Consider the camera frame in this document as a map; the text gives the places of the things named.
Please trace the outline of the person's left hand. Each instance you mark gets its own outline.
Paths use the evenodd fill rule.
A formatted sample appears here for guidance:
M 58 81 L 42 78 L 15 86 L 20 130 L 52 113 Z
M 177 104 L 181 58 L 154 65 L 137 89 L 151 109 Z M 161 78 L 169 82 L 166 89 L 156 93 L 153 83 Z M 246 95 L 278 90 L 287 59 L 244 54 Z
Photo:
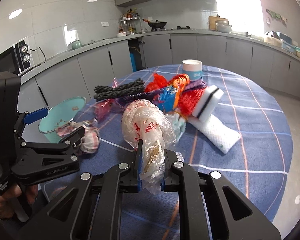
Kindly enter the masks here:
M 11 218 L 14 210 L 10 205 L 10 200 L 21 195 L 21 188 L 15 184 L 0 197 L 0 219 Z M 32 205 L 38 196 L 38 185 L 29 186 L 26 189 L 27 202 Z

